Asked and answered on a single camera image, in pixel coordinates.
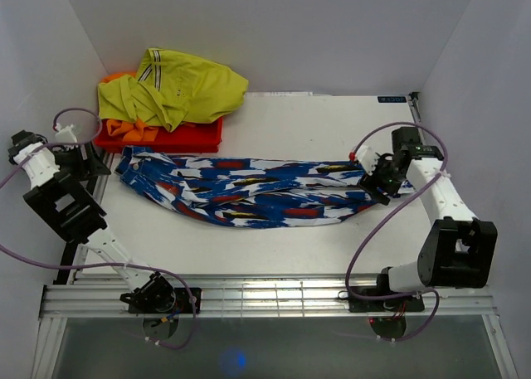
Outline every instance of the white table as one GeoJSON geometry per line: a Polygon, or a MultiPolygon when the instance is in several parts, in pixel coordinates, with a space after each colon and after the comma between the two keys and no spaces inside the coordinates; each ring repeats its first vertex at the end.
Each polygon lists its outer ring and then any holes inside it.
{"type": "MultiPolygon", "coordinates": [[[[408,104],[380,104],[372,96],[249,96],[226,118],[218,156],[346,160],[362,136],[398,120],[412,121],[408,104]]],[[[384,130],[369,143],[378,152],[391,152],[390,133],[384,130]]],[[[113,166],[118,161],[114,157],[113,166]]],[[[343,275],[359,243],[396,203],[330,226],[235,229],[159,207],[112,174],[102,206],[123,245],[154,267],[184,275],[257,276],[343,275]]],[[[421,203],[411,204],[373,238],[353,272],[377,273],[415,260],[428,231],[421,203]]],[[[100,261],[92,252],[87,255],[86,263],[100,261]]],[[[111,268],[102,268],[83,274],[110,273],[111,268]]]]}

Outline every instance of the orange cloth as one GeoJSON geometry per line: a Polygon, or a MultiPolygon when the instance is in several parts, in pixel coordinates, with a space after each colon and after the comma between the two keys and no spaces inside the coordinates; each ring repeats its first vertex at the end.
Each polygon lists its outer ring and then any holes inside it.
{"type": "Polygon", "coordinates": [[[109,83],[112,80],[118,79],[118,78],[120,78],[120,77],[122,77],[124,75],[136,76],[136,72],[118,72],[118,73],[113,74],[113,75],[108,75],[105,78],[103,78],[100,83],[109,83]]]}
{"type": "Polygon", "coordinates": [[[135,124],[123,120],[107,119],[107,133],[110,137],[124,141],[155,141],[158,127],[148,126],[137,119],[135,124]]]}

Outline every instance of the blue patterned garment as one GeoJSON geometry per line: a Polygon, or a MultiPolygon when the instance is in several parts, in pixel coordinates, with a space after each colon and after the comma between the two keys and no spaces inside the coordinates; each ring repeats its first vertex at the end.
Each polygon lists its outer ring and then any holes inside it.
{"type": "Polygon", "coordinates": [[[364,171],[349,161],[170,157],[127,147],[116,172],[139,195],[219,226],[320,226],[376,203],[356,188],[364,171]]]}

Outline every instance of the white board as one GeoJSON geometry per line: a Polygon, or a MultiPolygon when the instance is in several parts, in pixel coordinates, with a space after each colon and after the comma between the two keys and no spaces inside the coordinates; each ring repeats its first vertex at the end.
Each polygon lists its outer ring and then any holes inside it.
{"type": "Polygon", "coordinates": [[[228,65],[250,90],[410,93],[470,0],[70,0],[109,72],[148,47],[228,65]]]}
{"type": "MultiPolygon", "coordinates": [[[[227,117],[218,155],[345,160],[362,136],[397,120],[412,120],[408,105],[379,104],[376,97],[247,97],[244,106],[227,117]]],[[[370,144],[390,152],[390,131],[375,135],[370,144]]],[[[155,205],[115,174],[102,206],[114,233],[139,258],[154,267],[195,275],[342,275],[359,243],[391,209],[371,207],[331,226],[225,228],[155,205]]],[[[428,228],[422,205],[407,207],[373,239],[354,272],[377,273],[415,260],[428,228]]],[[[86,262],[99,261],[89,253],[86,262]]]]}

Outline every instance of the glass panel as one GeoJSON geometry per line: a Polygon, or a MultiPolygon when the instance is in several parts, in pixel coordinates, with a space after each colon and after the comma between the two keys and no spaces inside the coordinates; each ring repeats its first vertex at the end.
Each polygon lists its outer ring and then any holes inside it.
{"type": "MultiPolygon", "coordinates": [[[[408,318],[408,327],[423,317],[408,318]]],[[[170,341],[190,327],[181,319],[170,341]]],[[[483,319],[437,317],[417,338],[390,344],[334,332],[373,335],[366,318],[203,319],[182,351],[156,347],[136,318],[70,318],[56,379],[85,378],[499,378],[483,319]]]]}

